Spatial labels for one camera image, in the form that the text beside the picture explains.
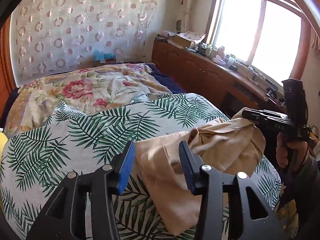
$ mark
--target leaf-patterned tablecloth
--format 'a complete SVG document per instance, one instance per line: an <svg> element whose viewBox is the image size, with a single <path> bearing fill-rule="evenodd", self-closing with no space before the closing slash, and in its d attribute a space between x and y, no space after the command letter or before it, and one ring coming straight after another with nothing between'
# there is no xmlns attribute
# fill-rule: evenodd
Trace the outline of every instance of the leaf-patterned tablecloth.
<svg viewBox="0 0 320 240"><path fill-rule="evenodd" d="M196 94L139 94L132 105L85 115L61 103L42 127L12 137L1 160L1 202L13 230L25 239L41 207L70 171L94 172L124 149L129 139L143 140L191 130L215 118L228 118ZM252 175L271 207L280 190L280 178L263 157ZM193 239L195 228L170 235L146 189L137 163L121 196L114 196L121 239ZM224 208L223 239L228 235L228 207ZM90 195L86 234L92 237Z"/></svg>

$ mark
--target floral blanket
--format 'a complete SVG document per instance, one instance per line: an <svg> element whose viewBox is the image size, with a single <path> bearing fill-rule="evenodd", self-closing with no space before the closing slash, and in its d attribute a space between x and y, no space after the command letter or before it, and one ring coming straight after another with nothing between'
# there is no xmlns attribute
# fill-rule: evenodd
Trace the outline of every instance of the floral blanket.
<svg viewBox="0 0 320 240"><path fill-rule="evenodd" d="M9 139L0 166L0 194L5 217L21 239L26 238L41 207L68 172L94 172L121 153L131 139L189 131L215 118L228 120L196 94L140 93L131 104L86 115L62 102L42 127ZM281 184L266 157L261 159L251 179L274 208ZM91 239L90 195L87 199L86 234ZM195 227L179 236L168 233L136 162L127 188L121 196L114 196L113 201L121 240L194 238ZM228 239L228 224L226 204L223 240Z"/></svg>
<svg viewBox="0 0 320 240"><path fill-rule="evenodd" d="M169 93L145 64L105 65L46 76L22 86L8 114L7 137L40 127L53 109L65 102L93 114L127 105L139 92Z"/></svg>

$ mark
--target brown cloth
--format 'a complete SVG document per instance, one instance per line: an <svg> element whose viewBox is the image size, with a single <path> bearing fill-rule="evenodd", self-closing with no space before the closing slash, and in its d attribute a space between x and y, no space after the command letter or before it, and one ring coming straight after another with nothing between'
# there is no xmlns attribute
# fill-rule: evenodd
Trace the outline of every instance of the brown cloth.
<svg viewBox="0 0 320 240"><path fill-rule="evenodd" d="M178 132L135 143L144 183L168 231L179 235L198 222L201 196L187 189L179 159L179 143L205 164L236 175L252 175L265 148L265 139L254 123L241 117L242 110L225 122L215 119L190 132Z"/></svg>

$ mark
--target metal bolt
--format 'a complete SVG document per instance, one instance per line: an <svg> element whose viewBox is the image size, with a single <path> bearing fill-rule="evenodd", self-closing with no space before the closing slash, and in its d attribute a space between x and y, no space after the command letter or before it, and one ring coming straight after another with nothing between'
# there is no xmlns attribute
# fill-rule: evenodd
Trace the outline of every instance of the metal bolt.
<svg viewBox="0 0 320 240"><path fill-rule="evenodd" d="M207 165L207 164L202 165L201 168L202 168L204 171L209 171L209 170L211 170L211 166L210 166L210 165Z"/></svg>
<svg viewBox="0 0 320 240"><path fill-rule="evenodd" d="M103 169L104 171L111 171L111 170L112 170L112 166L111 166L110 164L106 164L106 165L104 165L104 166L102 167L102 169Z"/></svg>
<svg viewBox="0 0 320 240"><path fill-rule="evenodd" d="M75 178L76 176L77 176L77 174L76 174L74 171L68 173L68 178L69 178L69 179L73 179L73 178Z"/></svg>
<svg viewBox="0 0 320 240"><path fill-rule="evenodd" d="M240 172L238 172L238 177L240 178L240 179L245 179L246 177L247 177L247 174L245 174L244 172L242 172L242 171L240 171Z"/></svg>

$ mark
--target wall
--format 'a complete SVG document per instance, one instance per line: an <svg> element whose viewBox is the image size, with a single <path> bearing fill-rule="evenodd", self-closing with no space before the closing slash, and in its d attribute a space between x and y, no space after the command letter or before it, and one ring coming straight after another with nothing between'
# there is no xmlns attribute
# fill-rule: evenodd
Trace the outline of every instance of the wall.
<svg viewBox="0 0 320 240"><path fill-rule="evenodd" d="M315 31L312 29L311 39L314 35ZM311 46L301 80L309 109L308 125L320 128L320 96L318 95L320 91L320 53L317 53Z"/></svg>
<svg viewBox="0 0 320 240"><path fill-rule="evenodd" d="M211 9L212 0L196 0L192 6L191 30L203 34L208 22L208 16Z"/></svg>
<svg viewBox="0 0 320 240"><path fill-rule="evenodd" d="M150 61L161 29L174 30L181 0L23 0L12 14L17 85L92 67L94 51Z"/></svg>

